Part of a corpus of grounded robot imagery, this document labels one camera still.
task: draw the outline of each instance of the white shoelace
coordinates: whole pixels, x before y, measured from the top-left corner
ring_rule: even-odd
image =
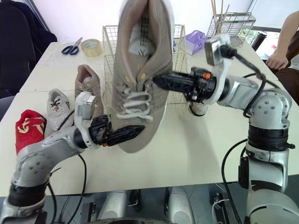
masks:
[[[30,121],[28,121],[28,119],[29,119],[29,118],[25,118],[24,122],[22,123],[22,128],[23,128],[23,129],[22,129],[21,127],[19,127],[19,126],[17,127],[20,133],[25,134],[25,133],[27,133],[27,132],[29,131],[29,126],[26,126],[26,125],[28,125],[28,124],[30,123]],[[37,130],[38,130],[41,134],[43,134],[44,119],[43,119],[42,117],[38,117],[38,118],[34,118],[34,119],[40,119],[40,120],[43,121],[40,125],[33,125],[33,127],[36,127]]]
[[[148,115],[150,113],[149,105],[151,101],[151,96],[147,91],[140,91],[140,92],[129,92],[130,89],[126,88],[124,93],[127,94],[127,102],[124,103],[122,106],[125,108],[124,111],[121,113],[117,113],[116,116],[119,119],[130,119],[130,118],[142,118],[152,121],[153,117]],[[133,98],[147,96],[147,100],[134,100]],[[147,109],[142,111],[141,109],[137,108],[130,108],[133,106],[140,106],[146,105]]]

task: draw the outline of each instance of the white sneaker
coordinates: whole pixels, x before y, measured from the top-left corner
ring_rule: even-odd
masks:
[[[57,131],[61,123],[71,112],[68,98],[59,89],[53,89],[49,92],[47,112],[48,123],[50,123],[53,131]],[[72,114],[61,129],[71,127],[73,123],[74,115]]]

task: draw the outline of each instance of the black cable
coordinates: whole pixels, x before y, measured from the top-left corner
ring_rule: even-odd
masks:
[[[266,76],[261,73],[261,71],[254,66],[252,63],[250,63],[249,61],[247,61],[245,58],[243,58],[241,55],[239,55],[238,53],[234,53],[234,56],[244,65],[246,65],[248,68],[252,69],[255,73],[256,73],[256,77],[260,80],[262,80],[262,84],[260,86],[260,88],[258,89],[258,91],[256,92],[255,96],[252,98],[252,100],[249,102],[249,104],[247,105],[247,107],[245,108],[244,112],[243,112],[243,116],[246,118],[250,118],[250,116],[247,115],[247,113],[249,112],[249,109],[252,107],[252,105],[254,104],[254,102],[257,100],[257,98],[259,98],[259,96],[261,95],[265,85],[266,85]]]
[[[223,161],[222,161],[222,165],[221,165],[221,175],[222,175],[222,179],[223,179],[223,184],[224,184],[224,187],[225,187],[226,192],[227,192],[227,194],[228,194],[228,198],[229,198],[230,204],[231,204],[231,206],[232,206],[232,209],[233,209],[235,218],[236,218],[236,220],[237,220],[237,223],[239,223],[239,224],[242,224],[242,221],[241,221],[240,216],[239,216],[239,214],[238,214],[237,208],[235,207],[235,203],[234,203],[234,201],[233,201],[232,195],[230,194],[230,191],[229,191],[229,188],[228,188],[228,184],[227,184],[226,179],[225,179],[225,175],[224,175],[224,166],[225,166],[226,159],[227,159],[228,155],[230,154],[230,152],[231,152],[234,148],[236,148],[238,145],[240,145],[240,144],[242,144],[242,143],[244,143],[244,142],[246,142],[246,141],[247,141],[247,139],[244,139],[244,140],[239,141],[238,143],[234,144],[234,145],[228,150],[228,152],[225,154],[225,156],[224,156],[224,158],[223,158]]]
[[[61,124],[60,124],[59,128],[57,129],[57,131],[59,131],[59,130],[62,128],[62,126],[66,123],[66,121],[70,118],[70,116],[71,116],[74,112],[75,112],[75,110],[72,110],[72,111],[69,113],[69,115],[67,115],[67,117],[61,122]]]
[[[245,75],[245,76],[243,76],[243,78],[248,78],[248,77],[250,77],[250,76],[255,76],[256,74],[255,73],[251,73],[251,74],[249,74],[249,75]]]
[[[66,204],[68,203],[70,197],[71,197],[71,196],[68,196],[68,197],[66,198],[66,200],[65,200],[65,202],[64,202],[64,204],[63,204],[63,206],[62,206],[61,212],[60,212],[60,214],[59,214],[59,216],[58,216],[58,222],[59,222],[59,223],[62,223],[62,220],[61,220],[61,219],[62,219],[62,216],[63,216],[63,213],[64,213],[64,209],[65,209],[65,206],[66,206]]]
[[[243,78],[248,78],[248,77],[250,77],[250,76],[255,76],[255,75],[256,75],[255,73],[252,73],[252,74],[243,76]],[[268,79],[266,79],[266,83],[272,85],[274,88],[280,89],[280,87],[279,87],[278,85],[276,85],[275,83],[269,81]]]
[[[83,189],[82,189],[82,193],[81,193],[81,197],[80,197],[80,200],[79,200],[79,203],[73,213],[73,215],[71,216],[70,220],[67,222],[67,224],[70,224],[71,221],[73,220],[73,218],[75,217],[79,207],[80,207],[80,204],[82,202],[82,198],[83,198],[83,195],[84,195],[84,192],[85,192],[85,186],[86,186],[86,176],[87,176],[87,167],[86,167],[86,163],[85,163],[85,160],[83,159],[83,157],[81,155],[78,155],[80,157],[80,159],[82,160],[83,164],[84,164],[84,183],[83,183]]]
[[[51,221],[51,223],[54,223],[55,219],[56,219],[56,213],[57,213],[57,201],[56,201],[56,197],[55,197],[55,194],[53,192],[53,189],[51,187],[50,181],[48,182],[48,188],[51,192],[52,199],[53,199],[53,204],[54,204],[54,213],[53,213],[53,218],[52,218],[52,221]]]
[[[276,85],[275,83],[269,81],[269,80],[266,80],[266,83],[272,85],[274,88],[277,88],[277,89],[280,89],[280,87],[278,85]]]
[[[241,155],[240,155],[241,158],[244,157],[244,153],[245,153],[245,151],[246,151],[246,147],[244,147],[244,149],[243,149],[242,152],[241,152]]]
[[[53,171],[50,173],[50,177],[52,176],[53,173],[55,173],[56,171],[58,171],[58,170],[60,170],[60,169],[61,169],[61,167],[59,167],[59,168],[53,170]]]

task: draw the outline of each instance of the blue scissor handle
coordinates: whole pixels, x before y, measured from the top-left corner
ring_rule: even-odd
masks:
[[[75,55],[79,52],[79,48],[77,46],[67,46],[66,48],[64,48],[61,53],[63,53],[64,55],[70,54],[70,55]]]
[[[72,47],[72,49],[70,49],[70,55],[75,55],[79,52],[79,48],[77,46]]]

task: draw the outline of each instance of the beige sneaker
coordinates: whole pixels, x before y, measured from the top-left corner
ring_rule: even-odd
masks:
[[[153,77],[172,72],[171,9],[164,0],[128,0],[121,12],[114,62],[114,130],[143,125],[136,138],[121,143],[126,152],[144,148],[156,133],[164,115],[168,91]]]
[[[104,107],[101,96],[100,79],[87,64],[78,66],[78,75],[75,81],[75,99],[83,91],[88,91],[96,97],[94,99],[93,118],[103,115]]]

